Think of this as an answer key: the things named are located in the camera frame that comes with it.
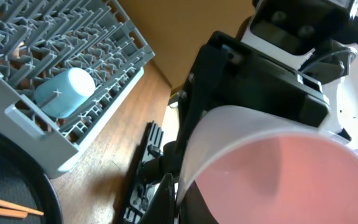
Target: wooden table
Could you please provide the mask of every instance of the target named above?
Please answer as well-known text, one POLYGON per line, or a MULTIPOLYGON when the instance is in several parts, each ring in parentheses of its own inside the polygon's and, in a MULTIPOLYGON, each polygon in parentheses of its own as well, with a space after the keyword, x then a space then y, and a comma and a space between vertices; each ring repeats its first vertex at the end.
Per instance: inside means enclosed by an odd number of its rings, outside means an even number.
POLYGON ((152 64, 107 125, 67 174, 52 180, 65 224, 113 223, 123 196, 122 185, 146 124, 159 125, 170 87, 152 64))

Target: dish rack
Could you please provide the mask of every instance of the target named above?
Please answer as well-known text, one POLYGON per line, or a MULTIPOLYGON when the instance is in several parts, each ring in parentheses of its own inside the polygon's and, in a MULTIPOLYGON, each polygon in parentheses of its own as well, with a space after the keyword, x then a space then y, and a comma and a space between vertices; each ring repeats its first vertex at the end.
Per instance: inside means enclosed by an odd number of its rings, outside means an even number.
POLYGON ((0 133, 50 178, 74 168, 154 56, 116 0, 0 0, 0 133), (71 67, 86 70, 95 93, 57 119, 34 90, 71 67))

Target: wooden chopstick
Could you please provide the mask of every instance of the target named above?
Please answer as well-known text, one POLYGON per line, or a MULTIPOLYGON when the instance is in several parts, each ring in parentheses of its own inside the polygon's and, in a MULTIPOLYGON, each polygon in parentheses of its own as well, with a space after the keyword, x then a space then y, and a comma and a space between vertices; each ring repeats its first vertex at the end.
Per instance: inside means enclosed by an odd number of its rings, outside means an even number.
POLYGON ((25 218, 27 217, 27 212, 0 208, 0 215, 14 218, 25 218))
POLYGON ((10 208, 10 209, 14 209, 14 210, 19 210, 19 211, 23 211, 23 212, 28 212, 34 215, 44 215, 43 212, 32 209, 32 208, 27 208, 25 206, 21 206, 21 205, 17 205, 11 202, 7 202, 4 200, 0 199, 0 207, 4 207, 4 208, 10 208))

